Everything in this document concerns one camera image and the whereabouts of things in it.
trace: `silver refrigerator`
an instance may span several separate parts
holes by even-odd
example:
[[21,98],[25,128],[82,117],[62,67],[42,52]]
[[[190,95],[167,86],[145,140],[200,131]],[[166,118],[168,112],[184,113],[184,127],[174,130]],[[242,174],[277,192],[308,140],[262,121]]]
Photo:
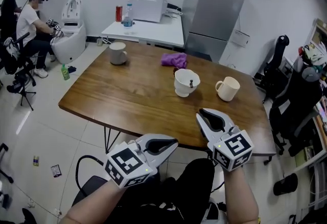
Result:
[[222,56],[233,32],[244,0],[184,0],[185,49],[210,55],[213,62]]

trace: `toilet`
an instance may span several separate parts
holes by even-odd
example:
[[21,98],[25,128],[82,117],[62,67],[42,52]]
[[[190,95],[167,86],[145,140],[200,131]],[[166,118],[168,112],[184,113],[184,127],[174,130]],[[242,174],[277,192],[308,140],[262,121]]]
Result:
[[82,0],[68,0],[63,7],[61,30],[64,37],[54,38],[52,49],[61,64],[77,59],[85,50],[86,29],[82,16]]

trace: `black shirt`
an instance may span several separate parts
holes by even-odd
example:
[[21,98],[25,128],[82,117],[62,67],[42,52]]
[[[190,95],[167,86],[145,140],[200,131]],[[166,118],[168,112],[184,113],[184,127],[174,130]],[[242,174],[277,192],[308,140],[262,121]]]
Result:
[[16,20],[15,9],[16,0],[3,0],[1,5],[1,17],[7,20]]

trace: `white desk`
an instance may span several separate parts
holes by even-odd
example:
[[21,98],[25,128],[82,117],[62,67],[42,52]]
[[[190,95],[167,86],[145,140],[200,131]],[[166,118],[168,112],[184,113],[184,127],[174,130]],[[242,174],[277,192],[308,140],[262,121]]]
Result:
[[137,41],[139,43],[162,43],[172,46],[183,47],[184,36],[181,17],[176,18],[162,16],[160,23],[134,20],[135,25],[131,29],[125,29],[120,22],[112,23],[102,35],[104,37]]

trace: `red can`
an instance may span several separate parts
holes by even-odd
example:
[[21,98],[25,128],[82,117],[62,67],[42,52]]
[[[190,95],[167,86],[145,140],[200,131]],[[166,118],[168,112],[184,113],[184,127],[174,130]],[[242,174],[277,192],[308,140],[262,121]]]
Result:
[[122,22],[123,20],[123,6],[116,6],[116,21]]

